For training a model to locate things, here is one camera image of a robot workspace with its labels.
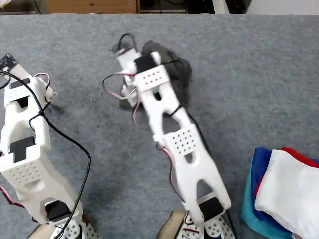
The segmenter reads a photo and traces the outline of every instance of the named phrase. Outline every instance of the perforated plate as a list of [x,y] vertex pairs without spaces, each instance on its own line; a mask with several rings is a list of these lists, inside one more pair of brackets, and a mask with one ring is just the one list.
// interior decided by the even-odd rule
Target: perforated plate
[[216,238],[223,234],[224,239],[235,239],[235,236],[229,227],[229,225],[226,223],[226,221],[223,219],[222,216],[218,216],[216,218],[213,218],[205,223],[205,229],[207,231],[207,234],[210,235],[213,238]]
[[154,67],[135,76],[139,92],[147,91],[169,81],[170,79],[164,65]]
[[91,224],[86,228],[86,239],[101,239]]
[[11,102],[29,95],[30,95],[30,91],[25,86],[16,87],[13,89],[10,89],[9,87],[7,87],[5,90],[4,97],[6,98],[6,101]]
[[191,124],[175,133],[165,135],[165,139],[169,141],[169,145],[173,145],[175,151],[180,155],[187,155],[196,150],[197,132],[195,125]]
[[9,169],[6,176],[12,177],[19,184],[27,184],[34,182],[42,177],[37,161],[24,162],[14,168]]
[[78,238],[78,234],[80,234],[80,232],[81,232],[80,226],[75,222],[75,220],[71,220],[67,228],[65,229],[64,234],[69,239],[76,239]]
[[[60,228],[56,228],[49,239],[54,239],[59,234],[60,231],[61,231]],[[94,230],[94,227],[90,223],[86,228],[86,239],[101,239],[100,236]]]

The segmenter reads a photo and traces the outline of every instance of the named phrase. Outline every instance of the red cloth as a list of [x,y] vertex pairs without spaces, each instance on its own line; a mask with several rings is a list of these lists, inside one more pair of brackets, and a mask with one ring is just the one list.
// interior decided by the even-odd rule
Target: red cloth
[[[281,148],[282,151],[287,152],[288,154],[290,154],[292,157],[294,157],[296,160],[298,160],[299,162],[308,165],[309,167],[314,167],[314,168],[319,168],[319,164],[312,161],[311,159],[308,159],[306,157],[304,157],[302,154],[298,153],[297,151],[293,150],[292,148]],[[261,182],[263,181],[263,178],[261,178],[260,182],[258,183],[258,186],[256,187],[255,191],[254,191],[254,195],[255,197],[257,196],[259,187]]]

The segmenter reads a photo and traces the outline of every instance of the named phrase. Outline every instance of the red wire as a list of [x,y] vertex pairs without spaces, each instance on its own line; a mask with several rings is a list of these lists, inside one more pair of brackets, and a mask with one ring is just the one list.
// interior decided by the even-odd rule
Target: red wire
[[184,228],[183,230],[185,230],[185,231],[190,231],[190,232],[193,232],[193,233],[199,233],[198,230],[194,230],[194,229],[192,229],[192,228]]
[[134,109],[132,111],[132,121],[135,124],[136,128],[138,128],[140,131],[143,132],[149,132],[148,130],[142,129],[138,126],[138,124],[136,123],[136,119],[135,119],[135,115],[136,115],[136,110],[138,109],[138,107],[140,106],[140,99],[139,96],[137,95],[137,99],[136,99],[136,105],[134,106]]
[[4,189],[3,186],[0,186],[0,190],[2,191],[4,197],[7,199],[7,201],[8,201],[11,205],[16,205],[16,206],[25,208],[23,204],[17,203],[17,202],[15,202],[15,201],[13,201],[13,200],[11,199],[11,197],[9,196],[8,192]]
[[106,93],[110,94],[111,96],[115,96],[116,98],[118,99],[125,99],[125,97],[122,97],[122,96],[119,96],[118,94],[110,91],[104,84],[105,80],[112,77],[112,76],[117,76],[117,75],[120,75],[120,76],[134,76],[135,74],[131,74],[131,73],[124,73],[124,72],[118,72],[118,73],[115,73],[115,74],[112,74],[112,75],[109,75],[107,77],[105,77],[102,81],[102,86],[103,86],[103,89]]
[[170,155],[170,153],[164,148],[161,148],[159,149],[160,151],[164,152],[168,158],[169,158],[169,161],[170,161],[170,171],[169,171],[169,182],[172,186],[172,188],[174,189],[174,191],[176,192],[176,194],[180,197],[180,199],[185,202],[185,200],[183,199],[183,197],[178,193],[178,191],[175,189],[175,186],[174,186],[174,183],[173,183],[173,177],[172,177],[172,173],[173,173],[173,159]]
[[188,222],[187,222],[187,217],[188,217],[188,215],[189,215],[189,210],[187,210],[187,214],[186,214],[186,217],[185,217],[185,219],[184,219],[184,222],[185,222],[185,224],[187,224],[187,225],[193,225],[194,222],[191,222],[191,223],[188,223]]

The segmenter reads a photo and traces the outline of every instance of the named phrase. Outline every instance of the black cable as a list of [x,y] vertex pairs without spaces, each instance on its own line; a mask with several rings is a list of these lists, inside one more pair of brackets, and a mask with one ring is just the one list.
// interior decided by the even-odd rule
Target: black cable
[[34,0],[34,4],[35,4],[36,9],[38,10],[39,14],[42,15],[42,12],[41,12],[40,7],[39,7],[39,5],[38,5],[38,2],[37,2],[36,0]]
[[[198,122],[195,120],[195,118],[194,118],[187,110],[186,110],[186,112],[187,112],[187,115],[191,118],[191,120],[192,120],[192,121],[194,122],[194,124],[196,125],[196,128],[197,128],[197,130],[198,130],[198,132],[199,132],[199,135],[200,135],[200,137],[201,137],[201,140],[202,140],[203,143],[204,143],[205,149],[207,150],[208,154],[211,155],[210,150],[209,150],[209,147],[208,147],[208,144],[207,144],[207,142],[206,142],[206,140],[205,140],[205,138],[204,138],[204,135],[203,135],[203,133],[202,133],[200,127],[199,127]],[[235,239],[238,239],[237,233],[236,233],[236,229],[235,229],[235,226],[234,226],[234,224],[233,224],[233,220],[232,220],[232,218],[231,218],[230,213],[229,213],[228,210],[226,210],[226,214],[227,214],[227,217],[228,217],[228,219],[229,219],[229,224],[230,224],[230,226],[231,226],[231,228],[232,228],[232,230],[233,230]]]
[[0,86],[0,90],[2,90],[3,88],[5,88],[11,81],[11,77],[9,78],[9,80],[7,82],[5,82],[2,86]]
[[133,45],[134,45],[134,49],[136,50],[136,52],[138,52],[138,48],[137,48],[137,45],[136,45],[135,37],[129,32],[123,34],[120,37],[120,40],[118,42],[118,51],[120,51],[122,49],[122,41],[123,41],[124,37],[126,37],[126,36],[129,36],[131,38],[131,40],[133,42]]
[[46,109],[50,104],[51,104],[51,101],[49,101],[49,102],[45,105],[45,107],[43,107],[43,110],[42,110],[41,112],[39,112],[37,115],[33,116],[33,117],[29,120],[29,126],[30,126],[30,128],[31,128],[33,131],[35,131],[35,130],[34,130],[34,129],[32,128],[32,126],[31,126],[31,121],[34,120],[35,118],[37,118],[38,116],[42,115],[42,113],[45,111],[45,109]]
[[235,239],[238,239],[237,232],[235,230],[235,226],[234,226],[233,220],[231,219],[229,210],[226,210],[226,213],[227,213],[227,217],[228,217],[228,220],[229,220],[229,224],[230,224],[230,226],[231,226],[231,228],[233,230]]
[[59,239],[61,237],[61,235],[64,233],[65,229],[67,228],[69,222],[71,221],[74,213],[75,213],[75,210],[79,204],[79,201],[80,201],[80,198],[82,196],[82,193],[83,193],[83,190],[84,190],[84,186],[86,184],[86,181],[87,181],[87,178],[88,178],[88,175],[89,175],[89,172],[90,172],[90,168],[91,168],[91,161],[92,161],[92,158],[91,158],[91,155],[90,153],[80,144],[78,143],[77,141],[75,141],[74,139],[70,138],[69,136],[65,135],[63,132],[61,132],[60,130],[58,130],[50,121],[49,119],[46,117],[46,115],[44,114],[44,110],[46,109],[46,107],[49,105],[49,103],[43,108],[41,106],[41,103],[39,101],[39,99],[37,98],[36,94],[34,93],[34,91],[30,88],[30,86],[27,85],[27,83],[25,83],[22,79],[20,79],[19,77],[17,77],[16,75],[13,75],[9,72],[6,72],[6,71],[3,71],[3,70],[0,70],[0,73],[2,74],[5,74],[5,75],[8,75],[8,76],[11,76],[12,78],[16,79],[17,81],[19,81],[21,84],[23,84],[25,87],[27,87],[27,89],[31,92],[31,94],[33,95],[36,103],[38,104],[39,106],[39,114],[37,114],[37,116],[41,115],[44,117],[45,121],[47,122],[47,124],[55,131],[57,132],[59,135],[61,135],[62,137],[64,137],[65,139],[69,140],[70,142],[74,143],[76,146],[78,146],[88,157],[88,165],[87,165],[87,168],[86,168],[86,173],[85,173],[85,176],[84,176],[84,179],[83,179],[83,182],[82,182],[82,185],[81,185],[81,188],[80,188],[80,191],[79,191],[79,194],[78,194],[78,197],[74,203],[74,207],[72,209],[72,212],[68,218],[68,220],[66,221],[66,223],[64,224],[62,230],[59,232],[59,234],[54,238],[54,239]]

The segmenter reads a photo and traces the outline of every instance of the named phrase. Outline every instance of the white cloth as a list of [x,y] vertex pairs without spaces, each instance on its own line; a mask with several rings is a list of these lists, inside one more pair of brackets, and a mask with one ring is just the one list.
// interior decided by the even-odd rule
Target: white cloth
[[303,239],[319,239],[319,169],[273,150],[255,208]]
[[0,0],[0,8],[4,8],[10,2],[11,2],[11,0]]

